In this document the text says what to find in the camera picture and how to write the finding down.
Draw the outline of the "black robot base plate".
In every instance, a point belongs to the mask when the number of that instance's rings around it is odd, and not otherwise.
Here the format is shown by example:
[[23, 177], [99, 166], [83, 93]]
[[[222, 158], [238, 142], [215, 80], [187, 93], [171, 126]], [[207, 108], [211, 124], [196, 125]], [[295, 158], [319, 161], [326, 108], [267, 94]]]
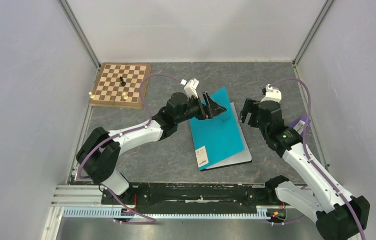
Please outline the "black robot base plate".
[[134, 182], [120, 196], [142, 214], [240, 214], [257, 206], [280, 209], [262, 184]]

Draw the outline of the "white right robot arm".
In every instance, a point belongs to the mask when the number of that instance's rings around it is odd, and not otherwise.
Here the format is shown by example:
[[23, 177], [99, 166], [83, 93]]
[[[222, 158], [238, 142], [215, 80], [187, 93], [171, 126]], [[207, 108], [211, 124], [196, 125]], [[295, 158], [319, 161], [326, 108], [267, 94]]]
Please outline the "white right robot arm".
[[240, 122], [258, 128], [268, 147], [293, 167], [311, 189], [300, 189], [280, 175], [265, 183], [267, 202], [294, 207], [315, 223], [325, 240], [364, 237], [370, 203], [364, 196], [353, 196], [326, 171], [302, 143], [303, 137], [285, 125], [278, 102], [246, 99]]

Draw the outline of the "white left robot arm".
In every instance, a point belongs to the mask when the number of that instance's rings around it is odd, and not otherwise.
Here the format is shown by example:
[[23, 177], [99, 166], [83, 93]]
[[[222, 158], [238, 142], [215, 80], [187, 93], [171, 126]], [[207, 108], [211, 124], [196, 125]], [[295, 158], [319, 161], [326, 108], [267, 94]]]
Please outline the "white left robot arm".
[[129, 181], [116, 169], [118, 157], [135, 147], [166, 139], [186, 120], [209, 120], [226, 112], [227, 109], [213, 101], [207, 92], [203, 97], [201, 100], [176, 92], [166, 106], [144, 123], [120, 130], [95, 128], [76, 154], [79, 169], [96, 185], [112, 191], [119, 203], [129, 203], [133, 191]]

